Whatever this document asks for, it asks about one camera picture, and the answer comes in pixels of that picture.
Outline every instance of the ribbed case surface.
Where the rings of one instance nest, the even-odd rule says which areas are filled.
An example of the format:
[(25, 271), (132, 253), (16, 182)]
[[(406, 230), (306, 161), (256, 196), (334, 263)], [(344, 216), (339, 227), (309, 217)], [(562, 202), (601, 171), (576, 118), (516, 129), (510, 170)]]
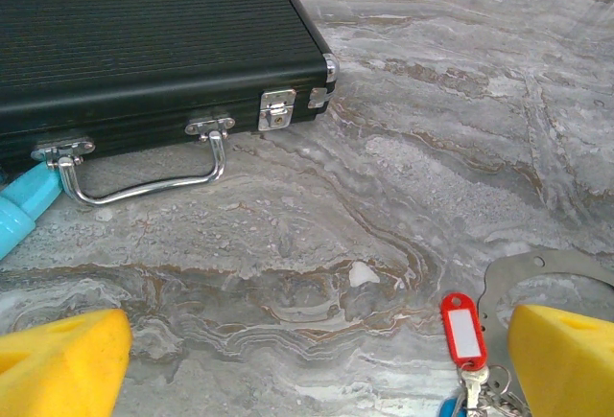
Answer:
[(130, 132), (127, 119), (148, 115), (169, 114), (179, 128), (179, 113), (228, 103), (237, 128), (248, 129), (259, 94), (284, 86), (297, 89), (300, 107), (312, 86), (325, 85), (326, 51), (297, 4), (0, 0), (0, 151), (17, 151), (18, 134), (31, 144), (105, 121)]

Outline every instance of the white label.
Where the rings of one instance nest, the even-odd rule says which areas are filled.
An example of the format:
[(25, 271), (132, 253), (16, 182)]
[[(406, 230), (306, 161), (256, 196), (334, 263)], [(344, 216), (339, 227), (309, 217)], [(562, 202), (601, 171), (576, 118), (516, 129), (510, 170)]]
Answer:
[(459, 358), (475, 358), (481, 355), (480, 344), (473, 327), (471, 312), (467, 309), (448, 312), (452, 326), (452, 338)]

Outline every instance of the black briefcase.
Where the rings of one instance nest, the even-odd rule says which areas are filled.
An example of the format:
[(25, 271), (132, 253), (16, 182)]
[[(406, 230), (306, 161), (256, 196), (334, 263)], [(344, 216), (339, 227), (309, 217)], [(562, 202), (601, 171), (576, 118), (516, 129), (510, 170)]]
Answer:
[[(0, 0), (0, 166), (58, 169), (86, 204), (217, 179), (223, 139), (313, 120), (339, 64), (298, 0)], [(89, 157), (208, 141), (214, 167), (103, 198)]]

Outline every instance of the silver key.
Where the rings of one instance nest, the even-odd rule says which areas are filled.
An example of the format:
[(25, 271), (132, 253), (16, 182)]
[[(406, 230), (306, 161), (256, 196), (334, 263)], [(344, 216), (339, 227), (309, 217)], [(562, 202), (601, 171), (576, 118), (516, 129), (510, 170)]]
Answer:
[(460, 377), (467, 390), (467, 417), (480, 417), (481, 412), (478, 410), (480, 393), (482, 392), (482, 385), (488, 380), (488, 375), (488, 366), (479, 371), (460, 371)]

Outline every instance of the metal ring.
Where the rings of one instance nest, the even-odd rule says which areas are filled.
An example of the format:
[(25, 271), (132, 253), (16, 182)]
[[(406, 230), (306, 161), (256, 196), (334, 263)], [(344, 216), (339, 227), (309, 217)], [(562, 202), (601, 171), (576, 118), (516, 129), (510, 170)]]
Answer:
[[(553, 273), (585, 276), (614, 288), (614, 273), (576, 250), (534, 251), (505, 257), (490, 264), (484, 276), (485, 289), (478, 301), (478, 312), (488, 349), (488, 364), (496, 365), (490, 371), (487, 383), (494, 393), (518, 408), (525, 405), (526, 398), (509, 357), (508, 329), (497, 316), (497, 304), (518, 283), (534, 276)], [(501, 393), (501, 384), (508, 380), (508, 389)]]
[(75, 156), (64, 155), (58, 160), (59, 175), (61, 177), (61, 183), (64, 187), (64, 192), (66, 192), (69, 197), (75, 199), (80, 204), (87, 206), (104, 206), (122, 199), (140, 197), (141, 195), (162, 192), (164, 190), (175, 189), (177, 187), (208, 184), (219, 179), (224, 173), (226, 156), (224, 153), (223, 144), (224, 137), (219, 131), (212, 130), (208, 132), (207, 135), (201, 136), (202, 141), (206, 139), (209, 140), (211, 151), (213, 152), (214, 165), (210, 173), (202, 176), (173, 177), (170, 179), (148, 182), (145, 184), (136, 185), (134, 187), (128, 187), (127, 189), (120, 190), (119, 192), (115, 192), (114, 194), (109, 194), (104, 197), (90, 197), (81, 190), (79, 180), (77, 179), (77, 173), (75, 171), (75, 166), (81, 162), (81, 159)]

